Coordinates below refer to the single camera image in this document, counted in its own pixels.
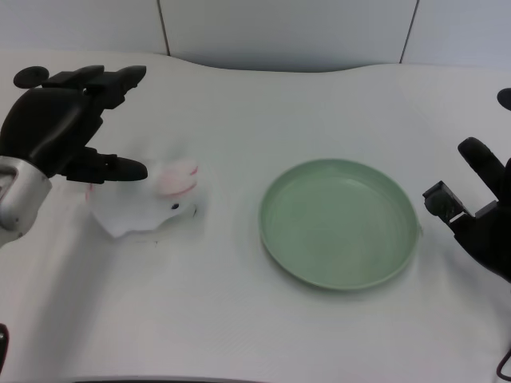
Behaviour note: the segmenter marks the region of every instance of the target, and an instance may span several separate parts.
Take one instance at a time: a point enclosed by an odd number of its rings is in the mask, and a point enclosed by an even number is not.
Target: rabbit ear
[[[197,185],[197,170],[195,161],[180,161],[164,168],[156,182],[157,193],[178,197],[190,192]]]

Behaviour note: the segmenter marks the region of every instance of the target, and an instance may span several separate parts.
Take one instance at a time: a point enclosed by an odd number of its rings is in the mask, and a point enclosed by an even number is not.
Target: white table
[[[511,73],[377,65],[298,74],[211,69],[147,54],[0,53],[0,117],[20,69],[147,65],[91,146],[178,146],[200,163],[199,211],[114,242],[82,187],[55,177],[32,231],[0,250],[0,381],[161,377],[294,382],[494,382],[511,342],[509,284],[423,207],[444,180],[472,211],[493,199],[458,154],[468,136],[503,161]],[[424,234],[394,281],[354,294],[309,287],[263,252],[256,213],[289,167],[322,157],[396,179]]]

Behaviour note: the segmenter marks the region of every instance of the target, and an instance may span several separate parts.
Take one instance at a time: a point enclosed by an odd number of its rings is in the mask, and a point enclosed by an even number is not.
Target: white plush rabbit
[[[192,202],[197,185],[195,161],[141,162],[148,169],[147,179],[91,184],[85,196],[96,220],[114,238],[129,231],[155,230]]]

